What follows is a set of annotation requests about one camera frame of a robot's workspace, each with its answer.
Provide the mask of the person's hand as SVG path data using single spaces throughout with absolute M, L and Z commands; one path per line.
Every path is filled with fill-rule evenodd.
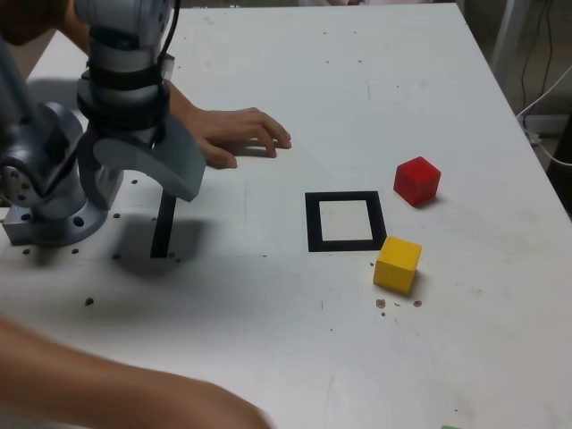
M 235 169 L 236 154 L 248 146 L 260 146 L 275 158 L 277 149 L 291 148 L 290 134 L 270 115 L 248 108 L 236 111 L 207 111 L 194 108 L 185 126 L 209 166 Z

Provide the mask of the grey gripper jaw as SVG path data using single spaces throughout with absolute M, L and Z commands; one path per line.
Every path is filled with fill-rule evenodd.
M 154 133 L 117 134 L 100 139 L 92 153 L 99 164 L 149 176 L 168 194 L 192 201 L 199 193 L 206 160 L 180 121 L 169 115 Z
M 87 129 L 78 143 L 78 167 L 81 187 L 87 199 L 98 209 L 109 211 L 121 187 L 123 171 L 102 165 L 93 149 L 99 141 L 97 132 Z

